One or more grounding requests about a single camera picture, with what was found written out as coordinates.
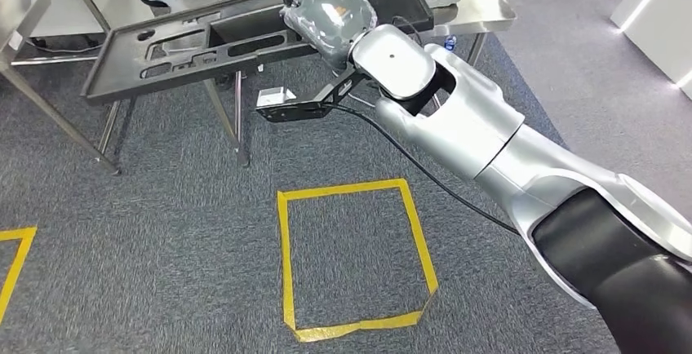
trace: yellow tape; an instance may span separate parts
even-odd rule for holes
[[[20,276],[21,268],[24,266],[24,260],[29,253],[29,247],[31,247],[31,241],[33,241],[35,234],[35,227],[0,232],[0,241],[21,240],[20,246],[17,248],[15,260],[7,272],[5,284],[2,285],[2,291],[0,291],[0,323],[2,323],[2,318],[5,316],[5,310],[10,302],[12,291],[15,289],[17,278]]]
[[[425,282],[428,285],[428,300],[426,300],[423,309],[419,311],[409,312],[404,315],[385,317],[382,319],[363,320],[355,323],[332,325],[327,327],[315,327],[303,330],[298,330],[295,327],[295,309],[293,301],[293,276],[291,273],[291,242],[289,240],[288,229],[288,201],[297,199],[307,199],[311,197],[326,197],[330,195],[339,195],[345,193],[376,191],[380,189],[399,188],[401,198],[404,201],[406,214],[409,217],[411,232],[415,242],[415,247],[418,250],[420,263],[423,267]],[[277,207],[279,215],[279,226],[281,229],[281,244],[282,244],[282,273],[283,273],[283,320],[295,334],[295,337],[300,342],[316,342],[318,340],[338,338],[350,334],[357,330],[383,330],[392,328],[407,327],[415,325],[423,315],[424,309],[428,306],[430,298],[437,290],[437,276],[435,268],[428,253],[428,246],[425,244],[423,237],[423,229],[420,227],[418,213],[415,210],[413,197],[411,196],[408,183],[404,179],[390,179],[372,181],[369,183],[337,185],[334,187],[310,188],[301,189],[298,191],[278,192]]]

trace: black metal bracket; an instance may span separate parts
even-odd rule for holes
[[[325,117],[331,111],[331,106],[326,104],[338,104],[365,77],[349,64],[343,73],[327,83],[312,99],[257,107],[256,111],[274,123]]]

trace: gray carpet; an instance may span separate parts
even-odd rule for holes
[[[78,97],[89,67],[21,71],[96,139],[105,110]],[[478,67],[561,142],[495,37]],[[329,76],[314,57],[269,65],[244,81],[245,101],[260,88],[307,91]],[[38,226],[0,325],[2,352],[616,351],[597,313],[553,288],[518,238],[448,197],[356,118],[274,125],[246,111],[251,167],[240,169],[202,84],[164,91],[126,105],[109,152],[124,170],[114,178],[0,83],[0,228]],[[229,110],[230,97],[224,91]],[[506,219],[473,184],[415,153]],[[399,177],[440,283],[419,324],[296,342],[282,321],[277,190]],[[299,328],[392,316],[427,298],[395,192],[291,201],[289,213]],[[0,243],[0,261],[15,248]]]

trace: black tray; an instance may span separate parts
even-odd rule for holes
[[[424,0],[369,0],[380,24],[433,28]],[[282,0],[227,0],[111,31],[89,72],[82,96],[107,104],[232,73],[315,50],[279,17]],[[164,42],[197,35],[204,46],[167,55]]]

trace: robotic arm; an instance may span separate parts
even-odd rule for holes
[[[345,70],[327,87],[334,102],[345,82],[376,82],[384,97],[375,111],[385,127],[477,181],[550,279],[598,309],[623,352],[692,352],[692,225],[669,204],[523,124],[500,88],[453,53],[421,48],[394,26],[375,27],[367,0],[286,0],[282,15],[328,64]],[[420,115],[439,90],[449,99]],[[303,108],[324,116],[320,100]]]

